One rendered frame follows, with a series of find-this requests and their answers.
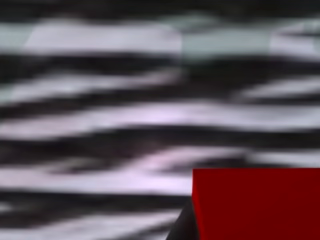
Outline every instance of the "zebra print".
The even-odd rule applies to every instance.
[[[0,240],[164,240],[193,168],[320,166],[313,1],[0,2]]]

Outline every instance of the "red surface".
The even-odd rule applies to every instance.
[[[201,240],[320,240],[320,169],[195,169]]]

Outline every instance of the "striped fabric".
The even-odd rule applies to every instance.
[[[193,168],[320,166],[316,6],[151,2],[0,1],[0,240],[164,240]]]

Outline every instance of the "blurry background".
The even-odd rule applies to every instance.
[[[316,6],[227,2],[0,0],[0,240],[164,240],[193,168],[319,167]]]

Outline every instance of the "red block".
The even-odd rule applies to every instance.
[[[201,240],[320,240],[320,169],[195,169]]]

